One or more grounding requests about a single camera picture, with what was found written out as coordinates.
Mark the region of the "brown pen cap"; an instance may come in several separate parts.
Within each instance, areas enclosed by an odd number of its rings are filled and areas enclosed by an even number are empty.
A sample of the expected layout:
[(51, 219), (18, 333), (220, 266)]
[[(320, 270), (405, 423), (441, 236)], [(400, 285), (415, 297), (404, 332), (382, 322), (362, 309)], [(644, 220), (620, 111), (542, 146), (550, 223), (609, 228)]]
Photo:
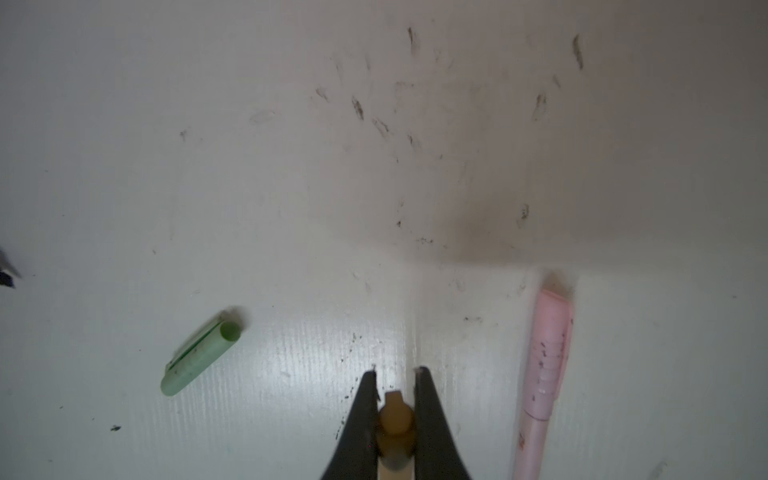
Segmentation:
[(375, 434), (378, 479), (412, 479), (416, 445), (415, 413), (399, 390), (388, 391)]

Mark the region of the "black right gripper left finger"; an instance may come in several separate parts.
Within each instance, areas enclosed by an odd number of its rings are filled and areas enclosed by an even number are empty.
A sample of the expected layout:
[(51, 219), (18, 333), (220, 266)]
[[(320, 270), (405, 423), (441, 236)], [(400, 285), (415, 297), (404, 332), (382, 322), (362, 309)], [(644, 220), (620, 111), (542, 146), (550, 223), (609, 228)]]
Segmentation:
[(378, 478), (378, 401), (376, 372), (366, 371), (360, 378), (345, 426), (335, 452), (321, 476), (322, 480)]

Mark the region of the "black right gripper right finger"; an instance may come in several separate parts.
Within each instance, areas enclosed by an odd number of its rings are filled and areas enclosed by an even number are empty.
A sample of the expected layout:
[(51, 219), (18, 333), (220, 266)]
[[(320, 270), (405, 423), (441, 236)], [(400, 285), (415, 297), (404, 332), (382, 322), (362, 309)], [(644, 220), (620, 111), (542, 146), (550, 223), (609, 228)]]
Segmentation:
[(470, 479), (459, 455), (430, 370), (415, 369), (416, 445), (414, 478)]

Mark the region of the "green pen cap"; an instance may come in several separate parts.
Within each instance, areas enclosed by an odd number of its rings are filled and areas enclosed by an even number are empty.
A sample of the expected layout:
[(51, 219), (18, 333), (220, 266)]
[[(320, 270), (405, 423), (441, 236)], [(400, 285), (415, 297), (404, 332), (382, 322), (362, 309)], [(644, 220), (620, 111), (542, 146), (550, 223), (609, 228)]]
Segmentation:
[(160, 390), (173, 397), (216, 362), (239, 339), (242, 326), (226, 313), (214, 317), (192, 336), (166, 365)]

